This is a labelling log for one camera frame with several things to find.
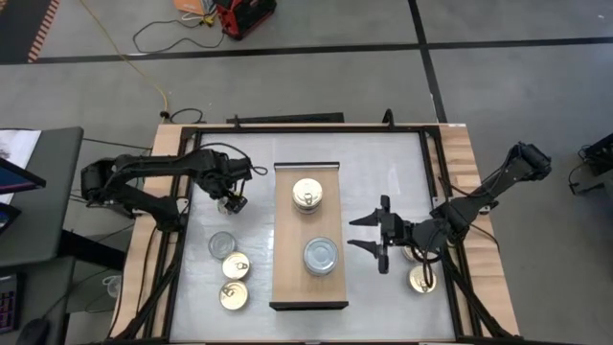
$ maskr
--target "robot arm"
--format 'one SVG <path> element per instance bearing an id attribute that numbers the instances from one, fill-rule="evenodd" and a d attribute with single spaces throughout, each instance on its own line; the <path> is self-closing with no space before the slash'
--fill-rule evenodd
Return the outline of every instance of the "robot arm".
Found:
<path id="1" fill-rule="evenodd" d="M 470 223 L 479 215 L 484 206 L 494 207 L 495 199 L 517 182 L 536 181 L 545 178 L 551 171 L 551 159 L 534 145 L 518 143 L 509 150 L 503 165 L 486 178 L 474 192 L 453 198 L 430 212 L 431 219 L 421 223 L 403 220 L 390 213 L 390 198 L 381 196 L 381 208 L 365 218 L 351 221 L 351 225 L 378 226 L 381 229 L 381 243 L 351 240 L 371 252 L 379 259 L 379 272 L 388 272 L 387 247 L 408 245 L 419 252 L 440 253 L 447 241 L 464 240 Z"/>
<path id="2" fill-rule="evenodd" d="M 81 170 L 81 196 L 89 204 L 116 202 L 129 213 L 134 209 L 150 213 L 161 231 L 177 231 L 185 226 L 176 201 L 156 197 L 127 185 L 131 179 L 156 176 L 189 176 L 212 199 L 227 200 L 224 207 L 238 213 L 247 199 L 235 194 L 241 180 L 252 178 L 248 157 L 230 159 L 226 153 L 196 149 L 182 156 L 131 156 L 102 159 Z"/>

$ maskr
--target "tin can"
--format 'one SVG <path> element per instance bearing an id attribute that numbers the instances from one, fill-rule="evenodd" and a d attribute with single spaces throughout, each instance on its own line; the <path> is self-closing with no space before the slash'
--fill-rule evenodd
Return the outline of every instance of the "tin can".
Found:
<path id="1" fill-rule="evenodd" d="M 247 256 L 234 252 L 228 255 L 228 257 L 221 264 L 221 270 L 223 274 L 230 279 L 240 279 L 247 275 L 251 264 Z"/>
<path id="2" fill-rule="evenodd" d="M 237 241 L 225 231 L 215 233 L 209 240 L 209 252 L 218 260 L 224 260 L 235 250 L 237 250 Z"/>
<path id="3" fill-rule="evenodd" d="M 419 293 L 427 293 L 432 291 L 437 286 L 437 276 L 432 272 L 432 287 L 428 287 L 423 277 L 423 267 L 421 265 L 414 267 L 407 276 L 409 286 Z"/>
<path id="4" fill-rule="evenodd" d="M 327 238 L 315 238 L 305 245 L 303 254 L 306 270 L 315 276 L 325 276 L 338 263 L 336 244 Z"/>
<path id="5" fill-rule="evenodd" d="M 298 211 L 311 214 L 317 211 L 317 207 L 324 197 L 322 185 L 312 178 L 303 178 L 294 184 L 292 189 L 294 205 Z"/>
<path id="6" fill-rule="evenodd" d="M 241 281 L 228 282 L 219 291 L 219 302 L 229 311 L 241 309 L 249 299 L 249 290 Z"/>

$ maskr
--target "orange label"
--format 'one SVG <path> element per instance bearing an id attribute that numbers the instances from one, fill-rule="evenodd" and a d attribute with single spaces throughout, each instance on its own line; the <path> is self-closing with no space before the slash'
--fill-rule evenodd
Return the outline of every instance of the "orange label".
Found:
<path id="1" fill-rule="evenodd" d="M 204 8 L 201 0 L 172 0 L 174 6 L 183 12 L 191 12 L 204 15 Z"/>

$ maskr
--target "black floor stripe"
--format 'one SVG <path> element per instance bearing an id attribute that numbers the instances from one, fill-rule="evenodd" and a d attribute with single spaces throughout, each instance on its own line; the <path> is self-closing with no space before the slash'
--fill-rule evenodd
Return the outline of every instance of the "black floor stripe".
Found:
<path id="1" fill-rule="evenodd" d="M 444 112 L 443 96 L 441 95 L 441 89 L 439 88 L 439 82 L 437 81 L 437 74 L 434 71 L 432 57 L 430 57 L 430 51 L 428 50 L 428 41 L 425 38 L 425 30 L 423 29 L 423 23 L 421 22 L 420 9 L 418 8 L 417 0 L 408 1 L 409 7 L 411 8 L 411 16 L 413 17 L 413 25 L 415 26 L 415 33 L 417 34 L 418 43 L 420 44 L 421 61 L 423 62 L 423 68 L 425 69 L 428 89 L 430 90 L 430 95 L 432 95 L 434 111 L 437 115 L 437 119 L 439 119 L 439 122 L 446 123 L 447 115 Z"/>
<path id="2" fill-rule="evenodd" d="M 231 57 L 266 57 L 297 54 L 328 54 L 328 53 L 361 53 L 361 52 L 397 52 L 452 49 L 483 49 L 483 48 L 514 48 L 514 47 L 548 47 L 611 44 L 613 37 L 584 37 L 584 38 L 553 38 L 553 39 L 528 39 L 528 40 L 501 40 L 482 42 L 439 42 L 439 43 L 381 43 L 381 44 L 355 44 L 338 46 L 313 46 L 295 48 L 260 48 L 220 51 L 197 51 L 177 52 L 150 55 L 126 55 L 130 60 L 157 60 L 157 59 L 180 59 L 180 58 L 231 58 Z M 80 62 L 113 62 L 122 59 L 116 55 L 99 55 L 85 57 L 39 57 L 35 63 L 80 63 Z M 12 60 L 2 61 L 0 65 L 24 64 L 26 61 Z"/>
<path id="3" fill-rule="evenodd" d="M 360 53 L 360 52 L 396 52 L 411 51 L 420 47 L 418 43 L 386 43 L 386 44 L 356 44 L 319 47 L 295 48 L 262 48 L 239 49 L 230 51 L 197 51 L 162 53 L 149 55 L 126 55 L 130 60 L 156 60 L 178 58 L 232 58 L 232 57 L 266 57 L 297 54 L 325 54 L 325 53 Z M 76 62 L 110 62 L 121 61 L 116 55 L 89 56 L 89 57 L 40 57 L 36 63 L 76 63 Z"/>
<path id="4" fill-rule="evenodd" d="M 516 48 L 516 47 L 551 47 L 566 45 L 590 45 L 613 43 L 613 37 L 517 39 L 482 42 L 440 42 L 428 43 L 429 50 L 475 49 L 475 48 Z"/>

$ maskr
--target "computer monitor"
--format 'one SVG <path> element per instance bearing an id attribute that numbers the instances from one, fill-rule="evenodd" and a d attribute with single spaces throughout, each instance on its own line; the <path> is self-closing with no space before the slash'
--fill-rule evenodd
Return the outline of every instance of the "computer monitor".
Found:
<path id="1" fill-rule="evenodd" d="M 0 158 L 0 195 L 44 188 L 44 179 Z"/>
<path id="2" fill-rule="evenodd" d="M 0 195 L 44 188 L 46 185 L 47 182 L 44 179 L 0 158 Z M 21 211 L 13 206 L 0 202 L 0 234 L 14 222 L 20 213 Z"/>

